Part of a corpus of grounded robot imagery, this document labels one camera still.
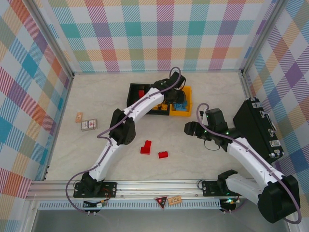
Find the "plaid wall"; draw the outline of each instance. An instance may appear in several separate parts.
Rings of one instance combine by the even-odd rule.
[[[23,2],[0,6],[0,232],[10,232],[42,174],[69,78]]]
[[[271,13],[272,13],[272,11],[273,11],[277,1],[278,0],[272,0],[271,1],[271,4],[269,5],[266,14],[263,17],[263,20],[262,20],[258,30],[256,31],[256,33],[254,35],[254,38],[252,39],[252,41],[250,43],[250,46],[249,46],[249,48],[248,48],[248,50],[246,52],[245,58],[243,59],[243,61],[241,63],[240,69],[244,68],[244,66],[245,66],[245,64],[246,64],[246,62],[248,60],[248,57],[251,54],[252,49],[256,45],[256,42],[258,41],[258,38],[260,37],[261,32],[263,31],[264,27],[266,26],[266,22],[267,22],[268,18],[270,17],[270,15],[271,15]]]
[[[238,70],[275,2],[36,0],[72,67],[82,72]]]
[[[275,165],[298,179],[301,210],[309,217],[308,0],[288,2],[247,76],[253,95],[276,124],[286,154]]]

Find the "white floor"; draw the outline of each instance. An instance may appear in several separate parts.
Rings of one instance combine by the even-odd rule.
[[[168,72],[117,73],[77,75],[71,93],[47,180],[69,180],[77,172],[90,168],[106,142],[96,136],[110,125],[116,108],[126,108],[130,83],[150,83],[168,78]],[[222,149],[208,151],[204,141],[183,132],[185,123],[196,121],[198,104],[206,102],[220,108],[229,126],[245,97],[236,72],[183,73],[186,85],[192,87],[191,117],[146,115],[136,124],[134,141],[117,155],[107,173],[107,180],[209,179],[234,169],[250,177],[241,164]],[[98,129],[81,131],[75,123],[77,112],[83,120],[97,118]],[[152,141],[151,154],[140,154],[145,140]],[[215,149],[214,143],[206,143]],[[159,159],[158,152],[168,151],[169,157]]]

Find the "small card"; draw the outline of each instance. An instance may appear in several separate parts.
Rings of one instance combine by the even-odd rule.
[[[83,113],[82,112],[78,112],[76,115],[76,119],[75,122],[81,122],[83,119]]]
[[[168,202],[169,202],[169,205],[179,204],[179,203],[182,202],[182,197],[181,196],[177,196],[177,197],[168,198]]]
[[[94,130],[97,128],[97,119],[82,121],[82,131]]]

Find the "black case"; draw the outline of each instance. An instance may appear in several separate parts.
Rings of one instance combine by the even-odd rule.
[[[274,133],[275,127],[257,98],[247,99],[236,113],[233,121],[240,134],[268,163],[272,163],[284,155],[283,148]]]

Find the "blue block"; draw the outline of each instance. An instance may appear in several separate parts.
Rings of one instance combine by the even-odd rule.
[[[181,108],[182,106],[181,106],[181,104],[178,104],[178,103],[176,103],[176,104],[174,104],[174,108],[176,109],[176,108]]]
[[[185,101],[183,104],[183,108],[185,108],[188,105],[188,101]]]
[[[176,110],[176,111],[187,111],[186,108],[184,108],[184,109],[183,109],[183,108],[175,108],[175,110]]]

